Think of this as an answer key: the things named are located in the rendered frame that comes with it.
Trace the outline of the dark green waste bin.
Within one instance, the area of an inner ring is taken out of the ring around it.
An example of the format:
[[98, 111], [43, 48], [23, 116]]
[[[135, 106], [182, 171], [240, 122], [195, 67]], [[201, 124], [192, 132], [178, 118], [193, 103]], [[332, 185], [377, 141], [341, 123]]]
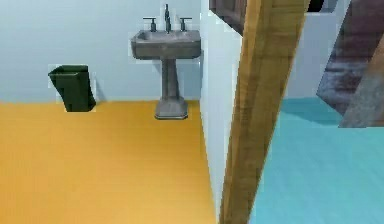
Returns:
[[89, 112], [96, 105], [87, 65], [61, 65], [48, 73], [67, 112]]

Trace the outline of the brown wooden room door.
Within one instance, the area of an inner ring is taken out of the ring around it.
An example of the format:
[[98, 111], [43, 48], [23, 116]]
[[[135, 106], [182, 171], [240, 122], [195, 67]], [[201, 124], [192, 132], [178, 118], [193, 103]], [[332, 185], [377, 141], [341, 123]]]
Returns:
[[247, 0], [218, 224], [248, 224], [310, 0]]

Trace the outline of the grey pedestal sink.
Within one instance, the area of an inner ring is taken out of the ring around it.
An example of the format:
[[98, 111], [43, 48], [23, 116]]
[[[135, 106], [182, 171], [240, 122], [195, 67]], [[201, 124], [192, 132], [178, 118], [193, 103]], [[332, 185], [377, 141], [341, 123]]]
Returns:
[[165, 29], [158, 30], [155, 17], [144, 17], [151, 21], [149, 30], [138, 31], [131, 39], [131, 51], [138, 60], [161, 62], [161, 97], [156, 105], [158, 120], [183, 120], [188, 117], [188, 104], [180, 94], [177, 76], [178, 59], [195, 59], [201, 55], [201, 35], [198, 30], [187, 30], [186, 20], [181, 17], [180, 29], [173, 30], [169, 5], [164, 6]]

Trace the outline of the dark brown wooden cabinet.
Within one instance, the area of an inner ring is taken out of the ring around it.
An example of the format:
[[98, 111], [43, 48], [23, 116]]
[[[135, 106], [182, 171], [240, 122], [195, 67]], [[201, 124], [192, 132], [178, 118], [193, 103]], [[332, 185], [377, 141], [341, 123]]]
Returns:
[[351, 0], [317, 96], [341, 128], [384, 127], [384, 0]]

